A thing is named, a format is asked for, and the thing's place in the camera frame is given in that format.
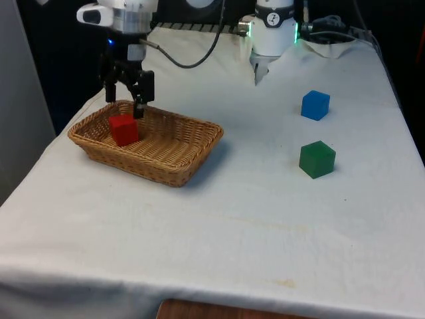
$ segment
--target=woven basket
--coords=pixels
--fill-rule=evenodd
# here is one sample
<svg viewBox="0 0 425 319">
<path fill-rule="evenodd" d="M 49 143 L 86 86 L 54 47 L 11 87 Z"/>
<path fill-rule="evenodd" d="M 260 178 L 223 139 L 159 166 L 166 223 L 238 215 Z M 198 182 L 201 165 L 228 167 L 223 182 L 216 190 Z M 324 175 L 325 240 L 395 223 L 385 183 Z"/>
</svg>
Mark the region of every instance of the woven basket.
<svg viewBox="0 0 425 319">
<path fill-rule="evenodd" d="M 190 180 L 223 136 L 216 124 L 148 106 L 137 120 L 140 141 L 118 147 L 108 119 L 132 112 L 133 102 L 108 104 L 73 126 L 68 136 L 91 160 L 173 187 Z"/>
</svg>

